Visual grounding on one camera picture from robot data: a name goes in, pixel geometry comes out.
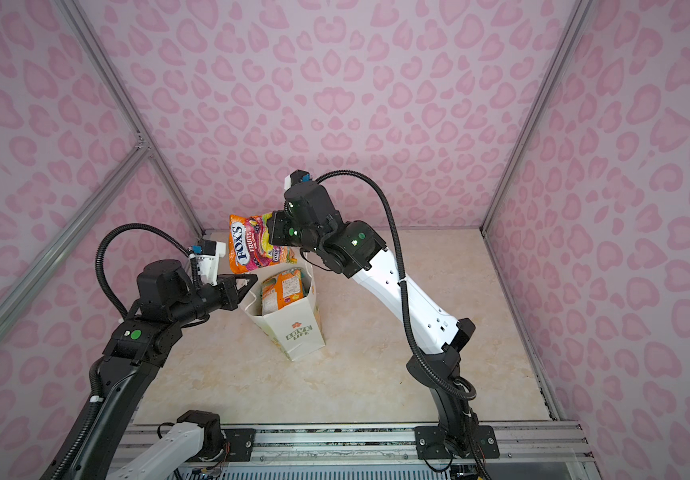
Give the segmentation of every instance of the candy bag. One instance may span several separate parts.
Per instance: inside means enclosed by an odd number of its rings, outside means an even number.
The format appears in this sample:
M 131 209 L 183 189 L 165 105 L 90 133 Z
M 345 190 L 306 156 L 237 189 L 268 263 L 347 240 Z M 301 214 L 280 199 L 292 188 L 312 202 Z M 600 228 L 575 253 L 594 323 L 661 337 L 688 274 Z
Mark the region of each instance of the candy bag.
M 268 265 L 296 264 L 291 247 L 270 244 L 267 221 L 272 215 L 230 216 L 228 259 L 234 274 L 245 274 Z
M 304 296 L 302 271 L 299 268 L 284 270 L 262 283 L 262 314 L 277 312 Z

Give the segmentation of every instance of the orange snack package in bag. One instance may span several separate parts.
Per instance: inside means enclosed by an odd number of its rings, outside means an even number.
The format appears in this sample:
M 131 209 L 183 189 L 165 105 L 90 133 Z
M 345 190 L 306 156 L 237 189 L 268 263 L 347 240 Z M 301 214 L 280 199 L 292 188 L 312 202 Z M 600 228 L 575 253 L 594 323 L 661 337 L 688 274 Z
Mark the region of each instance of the orange snack package in bag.
M 284 270 L 262 283 L 262 314 L 277 312 L 305 297 L 302 289 L 302 271 Z
M 259 216 L 230 216 L 230 242 L 228 260 L 234 274 L 245 274 L 276 264 L 296 264 L 290 246 L 270 244 L 267 221 L 273 214 Z

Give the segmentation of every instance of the pink wall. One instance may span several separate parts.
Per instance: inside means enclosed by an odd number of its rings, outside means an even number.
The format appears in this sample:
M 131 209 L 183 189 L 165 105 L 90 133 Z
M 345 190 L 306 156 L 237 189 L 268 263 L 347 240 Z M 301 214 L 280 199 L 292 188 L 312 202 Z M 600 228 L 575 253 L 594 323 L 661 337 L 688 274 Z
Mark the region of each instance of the pink wall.
M 0 478 L 40 476 L 83 406 L 87 370 L 118 320 L 94 276 L 94 254 L 107 232 L 132 221 L 192 241 L 160 178 L 143 165 L 0 345 Z M 137 298 L 137 274 L 163 258 L 184 257 L 147 232 L 114 240 L 106 272 L 126 306 Z
M 690 1 L 601 3 L 492 242 L 604 477 L 690 478 Z
M 83 2 L 206 227 L 295 168 L 367 172 L 401 225 L 480 225 L 573 0 Z M 376 196 L 331 180 L 346 218 Z
M 48 0 L 0 3 L 0 299 L 130 149 Z

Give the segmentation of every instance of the beige marble tabletop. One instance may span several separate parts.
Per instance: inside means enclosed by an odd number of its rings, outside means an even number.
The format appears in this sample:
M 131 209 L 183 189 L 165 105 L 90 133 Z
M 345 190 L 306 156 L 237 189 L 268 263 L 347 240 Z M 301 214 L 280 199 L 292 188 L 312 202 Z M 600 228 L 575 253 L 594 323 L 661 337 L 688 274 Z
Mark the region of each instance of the beige marble tabletop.
M 402 230 L 400 238 L 407 275 L 476 325 L 462 375 L 478 390 L 480 419 L 549 419 L 480 233 Z M 355 282 L 315 275 L 325 347 L 291 362 L 240 309 L 213 313 L 183 331 L 134 422 L 173 422 L 191 408 L 219 413 L 223 423 L 437 421 L 429 390 L 406 370 L 401 323 Z

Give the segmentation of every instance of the snack package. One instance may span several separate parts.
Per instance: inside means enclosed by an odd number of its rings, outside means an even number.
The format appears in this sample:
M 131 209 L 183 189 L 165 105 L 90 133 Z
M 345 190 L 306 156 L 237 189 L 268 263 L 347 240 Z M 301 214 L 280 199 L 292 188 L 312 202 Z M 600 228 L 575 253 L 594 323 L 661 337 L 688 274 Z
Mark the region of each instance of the snack package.
M 277 312 L 304 296 L 302 271 L 299 268 L 284 270 L 262 283 L 262 314 Z
M 230 216 L 228 259 L 234 274 L 245 274 L 268 265 L 296 264 L 290 246 L 270 244 L 267 221 L 272 215 Z

